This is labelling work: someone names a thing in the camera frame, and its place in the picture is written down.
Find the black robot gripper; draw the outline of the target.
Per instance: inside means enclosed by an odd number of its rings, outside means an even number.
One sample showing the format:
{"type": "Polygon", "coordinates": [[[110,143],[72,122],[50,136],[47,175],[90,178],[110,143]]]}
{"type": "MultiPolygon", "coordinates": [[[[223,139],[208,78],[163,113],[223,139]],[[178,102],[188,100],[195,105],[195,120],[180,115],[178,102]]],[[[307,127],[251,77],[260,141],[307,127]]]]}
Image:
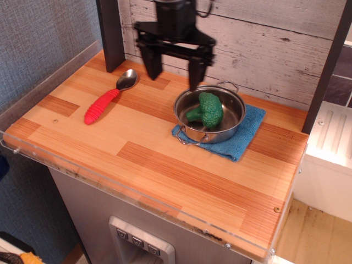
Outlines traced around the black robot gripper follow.
{"type": "Polygon", "coordinates": [[[189,60],[190,91],[203,82],[206,68],[213,64],[215,39],[196,27],[196,1],[155,1],[156,21],[136,22],[137,46],[152,80],[162,72],[162,55],[189,60]]]}

